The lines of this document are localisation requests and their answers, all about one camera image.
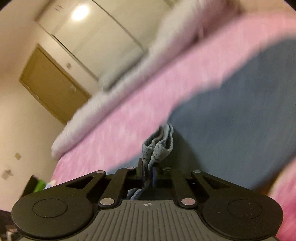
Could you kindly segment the white wardrobe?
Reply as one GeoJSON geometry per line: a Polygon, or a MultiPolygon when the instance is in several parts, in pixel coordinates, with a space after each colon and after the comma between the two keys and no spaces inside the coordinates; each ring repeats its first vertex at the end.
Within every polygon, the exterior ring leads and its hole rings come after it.
{"type": "Polygon", "coordinates": [[[49,1],[37,23],[97,80],[142,56],[174,1],[49,1]]]}

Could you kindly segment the brown wooden door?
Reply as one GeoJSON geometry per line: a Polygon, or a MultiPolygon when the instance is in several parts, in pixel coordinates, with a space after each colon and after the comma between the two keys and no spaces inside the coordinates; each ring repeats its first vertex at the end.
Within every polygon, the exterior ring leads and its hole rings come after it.
{"type": "Polygon", "coordinates": [[[64,125],[91,97],[40,44],[30,55],[19,81],[64,125]]]}

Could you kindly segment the blue denim jeans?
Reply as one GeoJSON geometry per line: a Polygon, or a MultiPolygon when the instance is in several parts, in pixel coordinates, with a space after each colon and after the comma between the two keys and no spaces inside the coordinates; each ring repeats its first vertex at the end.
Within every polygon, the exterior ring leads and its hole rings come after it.
{"type": "Polygon", "coordinates": [[[219,88],[174,109],[173,150],[152,170],[201,170],[250,190],[295,156],[295,40],[251,58],[219,88]]]}

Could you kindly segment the pink rose pattern blanket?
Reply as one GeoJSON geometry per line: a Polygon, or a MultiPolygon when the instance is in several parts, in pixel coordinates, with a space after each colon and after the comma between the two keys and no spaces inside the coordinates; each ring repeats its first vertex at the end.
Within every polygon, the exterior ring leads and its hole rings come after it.
{"type": "MultiPolygon", "coordinates": [[[[142,144],[175,108],[196,94],[219,88],[269,46],[295,40],[295,14],[244,15],[171,62],[131,93],[75,147],[65,153],[52,178],[57,183],[96,170],[114,173],[135,166],[142,144]]],[[[258,190],[283,209],[279,240],[295,240],[295,156],[258,190]]]]}

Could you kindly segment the white striped quilt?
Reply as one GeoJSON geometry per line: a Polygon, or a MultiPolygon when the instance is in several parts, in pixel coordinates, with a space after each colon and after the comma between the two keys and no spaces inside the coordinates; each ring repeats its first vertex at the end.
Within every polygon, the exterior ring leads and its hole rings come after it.
{"type": "Polygon", "coordinates": [[[151,76],[239,12],[238,1],[177,2],[162,18],[148,51],[119,62],[102,77],[103,91],[95,93],[67,122],[51,146],[52,157],[60,159],[151,76]]]}

